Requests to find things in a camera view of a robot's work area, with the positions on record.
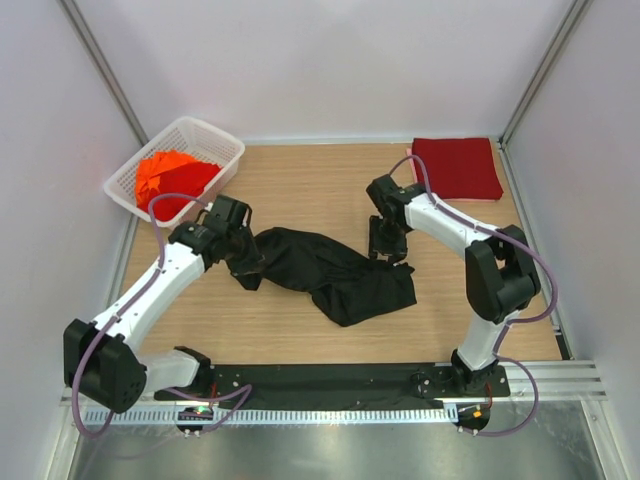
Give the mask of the black t-shirt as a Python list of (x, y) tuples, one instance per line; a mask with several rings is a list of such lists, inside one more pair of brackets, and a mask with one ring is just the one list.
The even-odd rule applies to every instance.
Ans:
[(417, 303), (406, 263), (370, 259), (319, 233), (274, 227), (255, 237), (265, 263), (236, 280), (255, 291), (264, 280), (310, 295), (332, 322), (349, 327)]

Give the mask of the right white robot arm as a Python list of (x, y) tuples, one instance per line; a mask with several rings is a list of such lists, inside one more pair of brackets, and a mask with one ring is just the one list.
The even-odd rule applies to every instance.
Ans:
[(498, 365), (497, 343), (509, 321), (541, 289), (524, 232), (499, 229), (449, 207), (426, 187), (400, 187), (391, 175), (374, 179), (366, 192), (378, 214), (369, 219), (369, 257), (398, 264), (408, 254), (406, 236), (425, 233), (460, 256), (472, 310), (466, 337), (451, 356), (450, 382), (461, 395), (482, 390)]

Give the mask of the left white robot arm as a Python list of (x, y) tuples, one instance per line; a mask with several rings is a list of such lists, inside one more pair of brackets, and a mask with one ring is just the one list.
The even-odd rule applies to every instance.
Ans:
[(160, 253), (118, 300), (91, 321), (73, 320), (63, 333), (63, 379), (77, 401), (85, 396), (124, 413), (148, 393), (166, 391), (191, 400), (211, 390), (211, 360), (178, 346), (142, 356), (152, 327), (179, 295), (211, 267), (224, 262), (234, 276), (258, 272), (264, 263), (250, 223), (251, 207), (225, 195), (161, 239)]

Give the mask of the folded dark red t-shirt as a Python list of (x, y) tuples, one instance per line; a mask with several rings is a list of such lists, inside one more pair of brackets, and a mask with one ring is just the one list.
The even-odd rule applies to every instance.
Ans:
[(503, 196), (488, 138), (415, 138), (411, 153), (423, 160), (431, 191), (443, 200), (497, 201)]

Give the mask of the red t-shirt in basket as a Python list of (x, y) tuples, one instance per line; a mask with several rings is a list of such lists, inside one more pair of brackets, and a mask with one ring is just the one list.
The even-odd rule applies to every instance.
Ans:
[[(163, 177), (160, 183), (161, 193), (155, 195), (152, 200), (158, 195), (169, 193), (180, 193), (190, 197), (198, 197), (203, 193), (205, 186), (214, 179), (220, 171), (221, 168), (217, 164), (200, 161), (181, 167)], [(148, 213), (149, 203), (142, 208), (137, 207), (143, 212)]]

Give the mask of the orange t-shirt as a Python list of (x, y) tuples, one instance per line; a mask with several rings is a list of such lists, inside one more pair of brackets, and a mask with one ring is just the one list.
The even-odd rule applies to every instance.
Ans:
[(161, 193), (160, 183), (166, 174), (195, 162), (191, 155), (176, 150), (157, 151), (142, 159), (137, 167), (134, 190), (137, 206), (142, 208)]

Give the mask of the white plastic basket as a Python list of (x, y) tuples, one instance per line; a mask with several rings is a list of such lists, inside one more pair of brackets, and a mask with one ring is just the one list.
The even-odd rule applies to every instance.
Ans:
[(157, 152), (175, 150), (220, 168), (198, 199), (208, 203), (237, 173), (245, 145), (233, 135), (202, 120), (183, 116), (170, 123), (126, 161), (105, 182), (103, 190), (114, 202), (140, 219), (148, 222), (150, 216), (137, 206), (135, 198), (136, 174), (140, 161)]

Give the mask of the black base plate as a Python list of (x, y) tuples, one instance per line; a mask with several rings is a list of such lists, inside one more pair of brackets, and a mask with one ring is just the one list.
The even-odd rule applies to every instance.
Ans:
[(464, 387), (448, 364), (217, 365), (197, 398), (224, 396), (249, 384), (243, 407), (274, 411), (390, 411), (437, 408), (439, 399), (510, 395), (505, 369)]

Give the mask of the aluminium frame rail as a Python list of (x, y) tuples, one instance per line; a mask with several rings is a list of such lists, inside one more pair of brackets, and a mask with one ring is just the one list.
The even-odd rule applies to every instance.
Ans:
[[(533, 387), (524, 370), (510, 362), (501, 365), (516, 399), (531, 400)], [(592, 360), (525, 361), (524, 366), (534, 378), (542, 401), (607, 398), (601, 375)]]

